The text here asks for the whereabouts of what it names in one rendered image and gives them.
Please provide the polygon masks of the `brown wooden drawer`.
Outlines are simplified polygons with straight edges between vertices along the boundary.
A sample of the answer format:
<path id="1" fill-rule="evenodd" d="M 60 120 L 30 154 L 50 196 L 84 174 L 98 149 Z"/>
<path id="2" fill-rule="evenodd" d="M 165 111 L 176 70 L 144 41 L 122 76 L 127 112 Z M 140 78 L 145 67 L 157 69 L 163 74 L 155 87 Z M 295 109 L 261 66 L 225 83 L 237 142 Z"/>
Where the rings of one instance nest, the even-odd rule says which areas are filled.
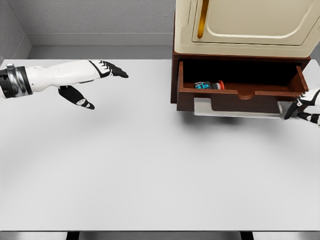
<path id="1" fill-rule="evenodd" d="M 221 80 L 224 89 L 194 83 Z M 279 113 L 277 101 L 292 102 L 308 85 L 298 63 L 186 59 L 179 63 L 177 110 L 194 111 L 194 98 L 208 98 L 214 111 Z"/>

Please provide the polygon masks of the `cream cabinet with brown base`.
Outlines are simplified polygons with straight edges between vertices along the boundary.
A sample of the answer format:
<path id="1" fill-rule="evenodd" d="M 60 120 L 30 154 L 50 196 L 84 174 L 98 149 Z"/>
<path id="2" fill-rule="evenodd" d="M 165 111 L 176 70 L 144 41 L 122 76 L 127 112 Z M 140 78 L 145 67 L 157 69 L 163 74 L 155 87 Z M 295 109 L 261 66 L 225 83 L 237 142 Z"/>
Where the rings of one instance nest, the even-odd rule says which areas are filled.
<path id="1" fill-rule="evenodd" d="M 176 0 L 171 80 L 171 102 L 176 105 L 183 60 L 296 63 L 303 71 L 320 42 L 320 17 L 301 46 L 194 42 L 198 1 L 202 0 Z"/>

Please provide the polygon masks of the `cream cabinet door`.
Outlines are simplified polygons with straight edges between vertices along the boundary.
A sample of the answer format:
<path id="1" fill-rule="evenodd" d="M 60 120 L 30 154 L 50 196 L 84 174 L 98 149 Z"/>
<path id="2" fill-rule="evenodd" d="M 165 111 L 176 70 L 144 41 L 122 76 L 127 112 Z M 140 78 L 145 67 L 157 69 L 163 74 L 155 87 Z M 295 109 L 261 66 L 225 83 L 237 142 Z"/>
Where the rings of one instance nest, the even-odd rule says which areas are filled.
<path id="1" fill-rule="evenodd" d="M 202 37 L 197 3 L 193 42 L 301 46 L 320 18 L 320 0 L 208 0 Z"/>

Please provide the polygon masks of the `white striped left robot hand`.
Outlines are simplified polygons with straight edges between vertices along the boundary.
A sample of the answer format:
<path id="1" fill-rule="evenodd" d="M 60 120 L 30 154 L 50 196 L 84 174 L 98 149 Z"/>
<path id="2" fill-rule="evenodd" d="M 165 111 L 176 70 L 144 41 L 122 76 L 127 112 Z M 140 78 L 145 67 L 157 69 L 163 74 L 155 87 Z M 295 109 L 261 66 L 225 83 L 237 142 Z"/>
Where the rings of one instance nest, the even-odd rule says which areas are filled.
<path id="1" fill-rule="evenodd" d="M 106 60 L 76 60 L 54 65 L 52 84 L 58 87 L 58 93 L 74 105 L 93 110 L 95 106 L 80 93 L 74 84 L 92 82 L 109 76 L 128 78 L 128 74 L 120 67 Z"/>

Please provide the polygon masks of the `white striped right robot hand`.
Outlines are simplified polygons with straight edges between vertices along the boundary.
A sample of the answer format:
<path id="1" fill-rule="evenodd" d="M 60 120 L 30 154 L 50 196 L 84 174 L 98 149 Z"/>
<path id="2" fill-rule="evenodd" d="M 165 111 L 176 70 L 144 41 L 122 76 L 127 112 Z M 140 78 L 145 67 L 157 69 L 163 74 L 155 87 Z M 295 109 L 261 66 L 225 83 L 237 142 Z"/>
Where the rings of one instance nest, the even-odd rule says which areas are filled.
<path id="1" fill-rule="evenodd" d="M 293 113 L 302 106 L 318 106 L 320 107 L 320 88 L 313 88 L 302 93 L 289 106 L 283 119 L 288 120 Z M 320 113 L 298 112 L 297 117 L 310 123 L 320 126 Z"/>

